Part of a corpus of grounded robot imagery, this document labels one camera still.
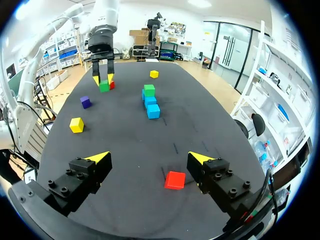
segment green cube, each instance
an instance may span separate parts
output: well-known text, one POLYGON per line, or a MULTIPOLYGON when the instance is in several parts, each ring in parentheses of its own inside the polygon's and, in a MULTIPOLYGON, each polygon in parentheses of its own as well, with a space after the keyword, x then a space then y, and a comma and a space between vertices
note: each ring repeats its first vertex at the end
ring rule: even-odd
POLYGON ((99 84, 99 89, 101 93, 108 92, 110 90, 108 80, 103 80, 99 84))
POLYGON ((144 85, 144 96, 145 97, 155 97, 156 96, 156 89, 153 84, 144 85))

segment yellow cube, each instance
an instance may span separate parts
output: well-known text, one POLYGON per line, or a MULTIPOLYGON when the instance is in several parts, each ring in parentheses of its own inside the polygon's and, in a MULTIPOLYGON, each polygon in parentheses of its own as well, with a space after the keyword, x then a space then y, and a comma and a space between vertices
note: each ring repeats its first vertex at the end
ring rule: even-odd
POLYGON ((157 77, 159 77, 159 72, 155 70, 150 71, 150 77, 156 79, 157 77))
POLYGON ((82 121, 81 117, 71 119, 70 128, 74 134, 82 133, 84 130, 84 126, 85 124, 82 121))

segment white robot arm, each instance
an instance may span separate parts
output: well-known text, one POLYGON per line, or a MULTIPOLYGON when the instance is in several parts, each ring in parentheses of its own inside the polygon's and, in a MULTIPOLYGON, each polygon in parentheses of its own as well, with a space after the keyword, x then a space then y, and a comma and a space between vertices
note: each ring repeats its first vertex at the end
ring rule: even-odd
MULTIPOLYGON (((111 33, 112 36, 117 30, 118 7, 119 0, 96 0, 89 24, 87 24, 89 26, 87 29, 89 41, 91 39, 92 42, 92 36, 94 36, 94 39, 96 40, 97 36, 104 35, 106 31, 111 33)), ((0 86, 2 87, 4 95, 4 107, 8 109, 5 111, 8 115, 8 122, 4 120, 0 121, 0 150, 13 149, 15 143, 19 152, 23 153, 29 143, 29 138, 33 136, 35 129, 38 128, 39 130, 37 124, 38 117, 28 105, 38 114, 41 113, 41 109, 35 108, 34 104, 35 78, 39 62, 44 54, 41 45, 68 20, 73 17, 78 17, 83 11, 82 4, 78 3, 73 5, 52 23, 48 24, 41 33, 33 37, 29 41, 28 46, 21 49, 20 53, 28 60, 28 64, 21 76, 17 98, 12 96, 7 78, 0 77, 0 86)), ((38 157, 33 157, 39 161, 40 155, 41 153, 39 153, 38 157)))

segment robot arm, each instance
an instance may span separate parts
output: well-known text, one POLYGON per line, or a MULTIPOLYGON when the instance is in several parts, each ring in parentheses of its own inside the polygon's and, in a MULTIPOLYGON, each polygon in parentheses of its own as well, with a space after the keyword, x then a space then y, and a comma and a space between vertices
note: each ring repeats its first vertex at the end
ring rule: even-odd
POLYGON ((83 23, 80 33, 88 33, 88 49, 92 52, 92 76, 100 85, 99 61, 107 59, 108 80, 112 81, 114 69, 113 34, 117 31, 119 0, 96 0, 88 23, 83 23))
POLYGON ((37 124, 38 117, 33 111, 28 109, 24 104, 18 102, 24 102, 35 108, 34 104, 34 86, 37 69, 39 62, 44 54, 41 45, 55 33, 55 31, 61 28, 69 19, 76 17, 83 12, 83 5, 76 4, 67 9, 61 16, 55 19, 52 23, 48 24, 44 31, 34 36, 27 44, 20 50, 23 58, 28 60, 28 64, 25 67, 19 85, 19 92, 17 99, 12 96, 8 82, 6 78, 0 78, 0 86, 3 89, 5 107, 8 108, 8 121, 0 121, 0 149, 13 149, 14 142, 18 147, 18 150, 23 153, 26 149, 30 135, 33 132, 35 125, 37 124))

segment glass door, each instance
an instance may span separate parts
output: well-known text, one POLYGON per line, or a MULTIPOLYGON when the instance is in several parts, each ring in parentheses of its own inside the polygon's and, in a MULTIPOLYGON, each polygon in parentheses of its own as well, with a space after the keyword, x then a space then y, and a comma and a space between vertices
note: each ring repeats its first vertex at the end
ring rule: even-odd
POLYGON ((205 21, 203 24, 201 52, 203 56, 211 60, 216 45, 219 23, 205 21))
POLYGON ((233 88, 236 86, 246 59, 250 35, 250 28, 220 23, 210 69, 233 88))

